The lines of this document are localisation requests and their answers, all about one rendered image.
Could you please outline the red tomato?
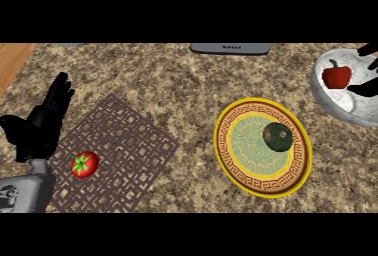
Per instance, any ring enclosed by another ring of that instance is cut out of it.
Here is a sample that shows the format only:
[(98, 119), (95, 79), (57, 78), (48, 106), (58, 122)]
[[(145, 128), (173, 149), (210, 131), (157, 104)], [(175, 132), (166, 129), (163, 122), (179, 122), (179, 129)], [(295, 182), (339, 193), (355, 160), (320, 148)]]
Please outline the red tomato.
[(72, 161), (72, 173), (77, 178), (88, 178), (98, 170), (100, 158), (95, 152), (85, 151)]

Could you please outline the yellow patterned plate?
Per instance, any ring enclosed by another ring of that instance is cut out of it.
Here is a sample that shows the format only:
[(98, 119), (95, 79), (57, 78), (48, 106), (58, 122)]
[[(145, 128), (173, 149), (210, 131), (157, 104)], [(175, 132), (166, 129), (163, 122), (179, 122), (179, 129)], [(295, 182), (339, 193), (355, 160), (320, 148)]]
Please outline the yellow patterned plate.
[[(289, 151), (274, 151), (264, 129), (283, 123), (293, 132)], [(299, 190), (311, 175), (314, 149), (296, 115), (275, 101), (246, 98), (224, 110), (215, 127), (216, 157), (232, 182), (253, 195), (278, 198)]]

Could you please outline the dark green avocado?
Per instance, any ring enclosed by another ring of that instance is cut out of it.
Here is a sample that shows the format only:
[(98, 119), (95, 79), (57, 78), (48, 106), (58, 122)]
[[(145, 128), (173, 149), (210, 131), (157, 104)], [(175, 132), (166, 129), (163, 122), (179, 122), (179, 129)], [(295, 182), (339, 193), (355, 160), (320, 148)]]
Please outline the dark green avocado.
[(292, 129), (283, 123), (272, 122), (264, 129), (264, 140), (274, 151), (289, 151), (293, 145)]

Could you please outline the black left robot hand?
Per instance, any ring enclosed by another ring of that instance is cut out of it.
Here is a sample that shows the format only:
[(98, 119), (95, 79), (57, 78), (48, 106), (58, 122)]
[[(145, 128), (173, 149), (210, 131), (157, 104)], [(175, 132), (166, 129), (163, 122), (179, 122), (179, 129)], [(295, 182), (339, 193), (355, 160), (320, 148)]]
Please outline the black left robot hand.
[(63, 120), (76, 90), (69, 74), (61, 72), (48, 91), (45, 101), (33, 108), (26, 119), (15, 115), (0, 117), (7, 139), (17, 146), (17, 161), (49, 159), (58, 147)]

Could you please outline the dark grey flat appliance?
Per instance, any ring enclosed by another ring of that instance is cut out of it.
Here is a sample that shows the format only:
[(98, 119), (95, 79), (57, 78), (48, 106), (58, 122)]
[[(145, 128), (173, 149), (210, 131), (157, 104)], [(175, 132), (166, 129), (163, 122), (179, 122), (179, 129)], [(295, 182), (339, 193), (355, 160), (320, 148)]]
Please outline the dark grey flat appliance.
[(193, 43), (191, 50), (204, 54), (265, 55), (271, 43)]

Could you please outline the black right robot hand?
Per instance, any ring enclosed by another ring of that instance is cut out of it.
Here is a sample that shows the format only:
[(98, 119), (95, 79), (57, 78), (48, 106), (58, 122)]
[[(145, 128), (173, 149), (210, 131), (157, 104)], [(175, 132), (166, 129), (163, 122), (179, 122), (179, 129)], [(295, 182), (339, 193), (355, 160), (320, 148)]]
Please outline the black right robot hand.
[[(378, 52), (378, 42), (368, 43), (358, 49), (361, 56), (368, 56)], [(378, 72), (378, 57), (368, 66), (368, 70), (376, 70)], [(361, 85), (351, 85), (348, 90), (364, 97), (374, 97), (378, 95), (378, 77), (362, 83)]]

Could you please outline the white marble bowl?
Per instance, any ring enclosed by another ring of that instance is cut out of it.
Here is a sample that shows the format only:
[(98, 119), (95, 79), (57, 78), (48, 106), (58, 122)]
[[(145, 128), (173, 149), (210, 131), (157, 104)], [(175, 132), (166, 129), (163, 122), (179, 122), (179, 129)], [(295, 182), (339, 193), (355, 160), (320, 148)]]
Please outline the white marble bowl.
[(364, 97), (348, 89), (330, 89), (323, 80), (323, 73), (334, 65), (352, 69), (351, 85), (361, 85), (378, 77), (378, 72), (368, 69), (377, 59), (374, 55), (361, 56), (357, 49), (337, 48), (326, 52), (317, 60), (311, 73), (311, 88), (318, 104), (342, 121), (359, 126), (378, 126), (378, 95)]

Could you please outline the brown patterned placemat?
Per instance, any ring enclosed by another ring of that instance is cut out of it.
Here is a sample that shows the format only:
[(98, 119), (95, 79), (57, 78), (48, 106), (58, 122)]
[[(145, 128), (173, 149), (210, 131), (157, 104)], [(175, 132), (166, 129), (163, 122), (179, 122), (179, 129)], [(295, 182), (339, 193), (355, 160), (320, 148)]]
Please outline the brown patterned placemat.
[[(108, 95), (60, 140), (52, 161), (52, 205), (67, 213), (131, 212), (179, 148), (178, 141), (114, 95)], [(98, 155), (95, 173), (79, 178), (72, 162)]]

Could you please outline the red bell pepper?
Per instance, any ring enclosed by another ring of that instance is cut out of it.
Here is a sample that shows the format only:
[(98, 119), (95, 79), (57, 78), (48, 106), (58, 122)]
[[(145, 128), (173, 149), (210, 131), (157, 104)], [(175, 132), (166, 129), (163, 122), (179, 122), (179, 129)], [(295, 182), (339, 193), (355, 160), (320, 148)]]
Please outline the red bell pepper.
[(323, 72), (323, 80), (328, 89), (345, 89), (352, 79), (352, 69), (349, 66), (340, 66), (339, 62), (330, 60), (333, 67)]

